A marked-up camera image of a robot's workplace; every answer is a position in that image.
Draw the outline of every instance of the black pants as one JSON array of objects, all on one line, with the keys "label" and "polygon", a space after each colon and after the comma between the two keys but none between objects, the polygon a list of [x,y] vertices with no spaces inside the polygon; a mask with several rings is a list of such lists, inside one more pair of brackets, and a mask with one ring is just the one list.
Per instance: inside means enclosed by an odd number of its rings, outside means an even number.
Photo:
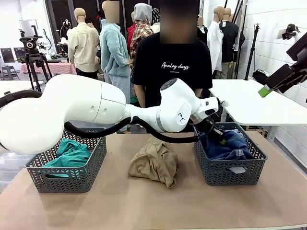
[{"label": "black pants", "polygon": [[83,71],[79,70],[78,68],[76,68],[76,71],[77,71],[77,74],[80,75],[80,76],[84,76],[84,77],[88,77],[88,78],[98,80],[98,76],[97,76],[98,70],[95,71],[95,72],[87,73],[87,72],[83,72]]}]

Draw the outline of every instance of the plastic basket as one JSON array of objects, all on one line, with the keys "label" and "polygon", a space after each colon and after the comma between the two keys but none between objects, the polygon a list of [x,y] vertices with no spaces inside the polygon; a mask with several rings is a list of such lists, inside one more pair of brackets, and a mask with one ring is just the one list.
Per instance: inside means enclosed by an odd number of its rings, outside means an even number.
[{"label": "plastic basket", "polygon": [[[86,132],[98,132],[103,128],[83,128]],[[106,138],[86,139],[64,130],[62,138],[85,144],[92,153],[83,167],[43,168],[57,157],[60,141],[50,150],[35,155],[26,165],[39,193],[85,193],[91,190],[106,155]]]},{"label": "plastic basket", "polygon": [[[200,141],[195,142],[194,149],[202,174],[208,185],[255,185],[257,184],[267,156],[248,137],[246,132],[236,123],[216,123],[221,130],[238,129],[244,136],[253,160],[244,161],[214,161],[210,160]],[[243,167],[244,173],[235,174],[232,167]]]}]

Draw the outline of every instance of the person in black t-shirt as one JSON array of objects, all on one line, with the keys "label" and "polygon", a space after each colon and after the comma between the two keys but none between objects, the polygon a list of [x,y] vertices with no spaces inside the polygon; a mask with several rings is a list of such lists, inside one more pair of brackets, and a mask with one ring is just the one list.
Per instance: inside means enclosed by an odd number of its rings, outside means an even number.
[{"label": "person in black t-shirt", "polygon": [[210,51],[197,39],[198,8],[192,2],[162,1],[160,33],[139,44],[131,81],[142,108],[159,106],[160,88],[173,78],[182,79],[198,97],[212,88]]}]

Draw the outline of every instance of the gray hoodie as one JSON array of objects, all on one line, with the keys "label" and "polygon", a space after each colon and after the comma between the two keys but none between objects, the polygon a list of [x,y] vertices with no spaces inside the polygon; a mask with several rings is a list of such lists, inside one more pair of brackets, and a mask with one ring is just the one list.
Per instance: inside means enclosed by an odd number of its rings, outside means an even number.
[{"label": "gray hoodie", "polygon": [[145,3],[138,3],[134,6],[134,20],[152,21],[152,6]]}]

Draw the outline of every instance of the plaid shirt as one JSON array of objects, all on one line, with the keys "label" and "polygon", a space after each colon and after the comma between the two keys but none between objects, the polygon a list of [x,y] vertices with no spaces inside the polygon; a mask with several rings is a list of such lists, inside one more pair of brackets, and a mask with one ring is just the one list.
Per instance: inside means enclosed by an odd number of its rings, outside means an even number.
[{"label": "plaid shirt", "polygon": [[138,52],[138,46],[141,40],[152,35],[154,32],[150,28],[150,23],[146,21],[135,21],[135,31],[132,36],[130,45],[130,57],[135,62],[136,53]]}]

